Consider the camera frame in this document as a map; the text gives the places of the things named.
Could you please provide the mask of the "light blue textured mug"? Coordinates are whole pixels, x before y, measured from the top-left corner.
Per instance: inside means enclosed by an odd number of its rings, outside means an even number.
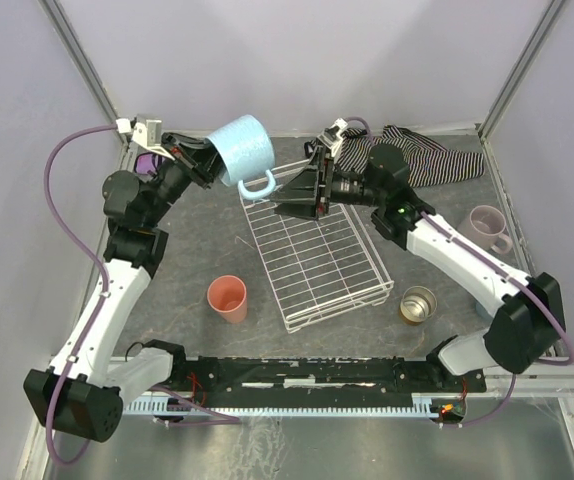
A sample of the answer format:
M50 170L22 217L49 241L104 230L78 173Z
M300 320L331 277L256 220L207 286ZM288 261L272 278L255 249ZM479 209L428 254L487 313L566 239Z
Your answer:
M272 173L275 153L263 125L252 115L244 115L211 132L208 141L223 162L219 179L227 187L236 187L248 201L267 198L277 186ZM263 174L266 186L250 191L245 183Z

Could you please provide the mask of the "lilac textured mug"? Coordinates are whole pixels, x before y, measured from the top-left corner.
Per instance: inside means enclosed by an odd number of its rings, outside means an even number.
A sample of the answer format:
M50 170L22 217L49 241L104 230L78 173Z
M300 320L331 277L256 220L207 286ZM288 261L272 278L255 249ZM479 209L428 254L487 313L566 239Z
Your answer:
M500 210L479 205L461 221L458 232L479 248L504 255L513 248L512 239L505 233L506 228L506 218Z

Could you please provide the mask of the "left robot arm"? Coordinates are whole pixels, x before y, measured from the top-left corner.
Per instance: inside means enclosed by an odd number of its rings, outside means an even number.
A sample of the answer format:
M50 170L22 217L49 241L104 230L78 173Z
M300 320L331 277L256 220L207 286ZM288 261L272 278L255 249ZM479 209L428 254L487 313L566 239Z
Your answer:
M158 225L191 184L210 187L222 166L206 140L166 133L161 144L146 147L130 135L140 156L157 162L146 174L118 170L103 183L107 245L97 256L80 239L75 244L99 271L94 290L60 351L43 370L32 369L23 389L45 429L49 452L64 433L86 443L105 442L115 432L123 409L148 391L178 383L199 387L182 346L162 340L112 367L111 357L136 302L162 262L168 234Z

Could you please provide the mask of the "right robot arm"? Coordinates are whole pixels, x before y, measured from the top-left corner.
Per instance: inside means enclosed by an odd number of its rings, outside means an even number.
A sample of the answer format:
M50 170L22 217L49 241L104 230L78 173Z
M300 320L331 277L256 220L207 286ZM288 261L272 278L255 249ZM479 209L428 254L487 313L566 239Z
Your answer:
M507 266L461 235L421 200L409 183L402 151L378 144L356 173L335 166L331 151L317 145L298 174L270 198L278 215L317 220L333 204L372 208L377 232L401 249L436 266L457 282L491 316L491 324L457 336L437 350L453 375L500 366L521 374L557 341L566 341L559 283L551 275L531 276Z

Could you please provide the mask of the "purple microfiber cloth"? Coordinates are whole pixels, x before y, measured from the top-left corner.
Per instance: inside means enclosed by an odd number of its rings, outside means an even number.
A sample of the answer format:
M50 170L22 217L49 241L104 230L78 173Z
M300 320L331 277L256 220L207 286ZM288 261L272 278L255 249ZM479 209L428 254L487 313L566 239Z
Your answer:
M155 173L160 165L159 157L155 154L142 154L137 157L134 171L137 174L147 175Z

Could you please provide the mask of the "striped cloth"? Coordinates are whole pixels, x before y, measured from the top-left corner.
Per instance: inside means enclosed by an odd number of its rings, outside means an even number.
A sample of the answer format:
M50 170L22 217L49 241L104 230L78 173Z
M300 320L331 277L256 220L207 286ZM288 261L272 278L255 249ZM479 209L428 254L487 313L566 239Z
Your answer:
M362 174L366 168L371 142L365 129L348 128L343 134L338 167ZM410 167L409 184L413 188L458 183L481 177L485 172L482 153L450 149L427 136L395 125L383 127L375 137L377 145L400 149Z

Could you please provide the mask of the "pink plastic cup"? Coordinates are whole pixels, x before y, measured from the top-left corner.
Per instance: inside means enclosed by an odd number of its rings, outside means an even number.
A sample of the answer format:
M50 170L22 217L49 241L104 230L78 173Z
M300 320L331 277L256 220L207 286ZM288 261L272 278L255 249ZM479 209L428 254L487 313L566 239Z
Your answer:
M216 278L208 287L207 301L228 323L238 324L247 317L247 288L245 283L234 275Z

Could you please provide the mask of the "metal steel cup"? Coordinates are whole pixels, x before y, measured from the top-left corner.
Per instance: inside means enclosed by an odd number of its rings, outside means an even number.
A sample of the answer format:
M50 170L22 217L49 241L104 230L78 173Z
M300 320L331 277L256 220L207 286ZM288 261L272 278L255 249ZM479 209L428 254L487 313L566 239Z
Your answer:
M431 318L437 309L434 293L423 286L408 288L399 303L398 313L410 325L420 325Z

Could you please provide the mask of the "blue plastic cup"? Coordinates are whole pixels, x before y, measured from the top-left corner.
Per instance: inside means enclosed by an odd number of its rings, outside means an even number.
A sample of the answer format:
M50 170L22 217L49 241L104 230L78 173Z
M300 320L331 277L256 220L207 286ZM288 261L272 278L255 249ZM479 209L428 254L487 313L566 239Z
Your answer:
M489 320L491 318L491 316L489 315L487 310L483 307L483 305L480 302L477 302L475 304L475 310L481 318L487 319L487 320Z

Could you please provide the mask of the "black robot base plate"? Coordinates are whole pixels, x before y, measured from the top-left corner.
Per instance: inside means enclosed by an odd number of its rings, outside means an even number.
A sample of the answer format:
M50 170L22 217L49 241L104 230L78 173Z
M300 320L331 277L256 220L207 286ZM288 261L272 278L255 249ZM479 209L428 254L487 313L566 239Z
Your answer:
M484 393L482 371L454 376L436 359L254 359L184 361L162 385L203 407L411 406L414 394Z

